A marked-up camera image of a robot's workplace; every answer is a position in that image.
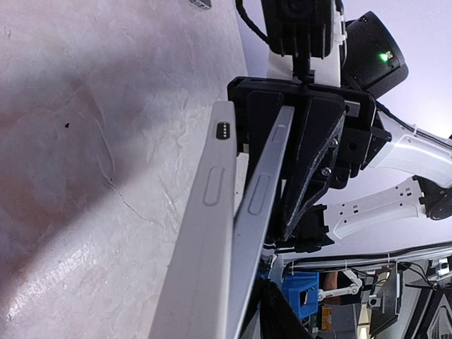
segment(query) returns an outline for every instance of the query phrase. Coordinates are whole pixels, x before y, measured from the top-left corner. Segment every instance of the silver screw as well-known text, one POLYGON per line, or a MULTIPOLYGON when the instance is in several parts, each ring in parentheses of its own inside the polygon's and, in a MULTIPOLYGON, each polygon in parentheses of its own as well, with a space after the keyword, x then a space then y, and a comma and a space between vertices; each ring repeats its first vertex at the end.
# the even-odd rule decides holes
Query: silver screw
POLYGON ((329 177, 331 175, 331 168, 330 167, 324 167, 320 170, 320 174, 322 174, 324 177, 329 177))
POLYGON ((336 148, 338 147, 339 142, 338 139, 334 138, 331 142, 330 142, 330 148, 336 148))

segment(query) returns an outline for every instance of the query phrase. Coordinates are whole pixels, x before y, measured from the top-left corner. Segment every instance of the screw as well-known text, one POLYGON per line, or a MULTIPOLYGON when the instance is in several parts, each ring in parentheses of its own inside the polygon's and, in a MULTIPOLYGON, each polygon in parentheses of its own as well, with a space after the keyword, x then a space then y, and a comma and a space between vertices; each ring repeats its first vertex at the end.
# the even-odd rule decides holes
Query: screw
POLYGON ((320 170, 320 173, 324 176, 324 177, 329 177, 331 175, 331 168, 330 167, 324 167, 320 170))
POLYGON ((336 148, 338 147, 339 142, 338 139, 334 138, 331 142, 330 142, 330 148, 336 148))

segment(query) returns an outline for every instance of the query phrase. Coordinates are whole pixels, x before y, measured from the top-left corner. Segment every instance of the green light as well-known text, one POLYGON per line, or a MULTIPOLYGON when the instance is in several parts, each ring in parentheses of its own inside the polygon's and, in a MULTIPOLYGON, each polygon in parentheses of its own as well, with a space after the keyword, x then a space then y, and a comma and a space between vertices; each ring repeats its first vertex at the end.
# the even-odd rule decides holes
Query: green light
POLYGON ((387 53, 381 53, 379 55, 379 57, 380 57, 380 60, 382 60, 382 62, 384 62, 384 63, 389 61, 389 55, 387 55, 387 53))

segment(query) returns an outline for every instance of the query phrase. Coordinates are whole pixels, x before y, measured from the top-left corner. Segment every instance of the gray plastic bar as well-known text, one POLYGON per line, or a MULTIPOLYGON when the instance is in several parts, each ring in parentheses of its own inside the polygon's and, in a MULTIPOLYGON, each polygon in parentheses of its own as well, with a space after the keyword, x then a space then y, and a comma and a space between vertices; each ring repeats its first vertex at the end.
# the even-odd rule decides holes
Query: gray plastic bar
POLYGON ((150 339, 225 339, 236 161, 234 104, 216 102, 150 339))
POLYGON ((237 339, 242 326, 270 222, 294 110, 288 106, 281 108, 237 213, 232 240, 227 339, 237 339))

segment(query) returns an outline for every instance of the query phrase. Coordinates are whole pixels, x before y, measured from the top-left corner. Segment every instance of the blue plastic crate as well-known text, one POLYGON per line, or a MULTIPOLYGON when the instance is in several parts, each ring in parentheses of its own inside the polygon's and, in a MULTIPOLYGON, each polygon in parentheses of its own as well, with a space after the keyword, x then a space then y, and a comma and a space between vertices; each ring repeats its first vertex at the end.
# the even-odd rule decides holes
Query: blue plastic crate
POLYGON ((286 275, 282 292, 299 319, 316 314, 319 308, 319 273, 294 272, 286 275))

